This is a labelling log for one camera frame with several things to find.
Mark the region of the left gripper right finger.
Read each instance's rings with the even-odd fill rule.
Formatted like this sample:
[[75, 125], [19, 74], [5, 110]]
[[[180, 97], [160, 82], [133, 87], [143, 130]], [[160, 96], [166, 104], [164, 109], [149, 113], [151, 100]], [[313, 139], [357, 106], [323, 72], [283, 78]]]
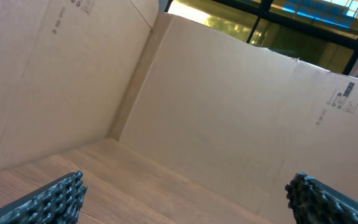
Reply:
[[296, 224], [358, 224], [358, 202], [300, 172], [285, 186]]

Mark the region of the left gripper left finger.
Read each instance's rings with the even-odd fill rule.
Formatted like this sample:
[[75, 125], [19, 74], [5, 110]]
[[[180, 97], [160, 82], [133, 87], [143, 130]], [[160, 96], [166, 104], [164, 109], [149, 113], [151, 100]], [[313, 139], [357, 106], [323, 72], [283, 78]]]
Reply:
[[74, 224], [88, 187], [81, 171], [70, 172], [0, 208], [0, 224]]

